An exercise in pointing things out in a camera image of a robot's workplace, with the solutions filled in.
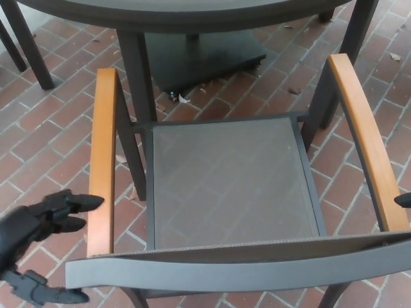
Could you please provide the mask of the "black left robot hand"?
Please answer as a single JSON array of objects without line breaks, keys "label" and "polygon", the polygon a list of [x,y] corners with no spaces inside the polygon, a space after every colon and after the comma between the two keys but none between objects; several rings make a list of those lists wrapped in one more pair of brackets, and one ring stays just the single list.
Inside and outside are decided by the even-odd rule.
[{"label": "black left robot hand", "polygon": [[104,201],[101,196],[73,194],[65,189],[43,197],[39,203],[18,206],[1,218],[1,280],[12,287],[12,294],[36,307],[89,301],[81,289],[50,287],[48,280],[33,270],[19,273],[17,261],[33,242],[81,230],[86,220],[73,215],[93,211]]}]

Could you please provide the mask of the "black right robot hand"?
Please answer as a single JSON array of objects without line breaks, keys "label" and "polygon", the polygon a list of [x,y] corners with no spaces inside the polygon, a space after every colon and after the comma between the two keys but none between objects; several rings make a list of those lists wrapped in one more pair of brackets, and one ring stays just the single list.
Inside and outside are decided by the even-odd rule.
[{"label": "black right robot hand", "polygon": [[406,192],[406,193],[400,194],[399,196],[396,196],[394,198],[394,201],[400,207],[404,209],[410,209],[411,208],[411,192]]}]

